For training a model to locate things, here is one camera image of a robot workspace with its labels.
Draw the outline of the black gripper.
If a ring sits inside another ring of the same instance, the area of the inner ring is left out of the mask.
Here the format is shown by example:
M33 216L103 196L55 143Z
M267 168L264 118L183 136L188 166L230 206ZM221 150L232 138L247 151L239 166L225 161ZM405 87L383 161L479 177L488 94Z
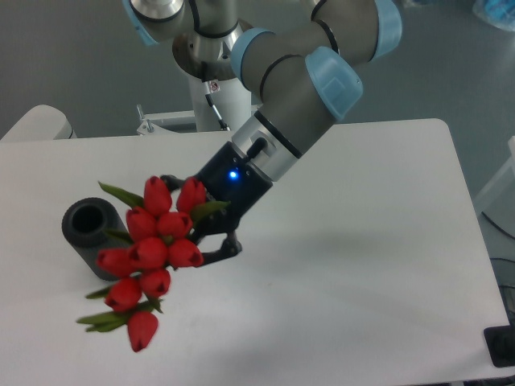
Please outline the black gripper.
M257 169L232 142L226 142L195 177L201 181L207 193L216 201L229 202L226 212L210 214L194 226L189 236L197 248L207 236L224 235L220 247L202 252L205 267L229 258L242 251L236 230L241 217L273 186L272 181ZM186 179L174 175L161 175L160 179L172 195L182 191Z

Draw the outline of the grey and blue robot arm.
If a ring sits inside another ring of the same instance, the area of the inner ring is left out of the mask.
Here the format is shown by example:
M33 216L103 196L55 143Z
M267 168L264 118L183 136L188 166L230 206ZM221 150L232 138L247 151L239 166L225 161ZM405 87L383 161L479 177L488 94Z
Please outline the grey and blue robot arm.
M261 107L231 140L181 185L189 207L222 202L200 219L192 244L225 233L220 249L176 257L199 267L241 251L241 217L361 98L354 68L386 55L402 37L391 1L313 1L311 21L289 35L251 28L232 46L234 76Z

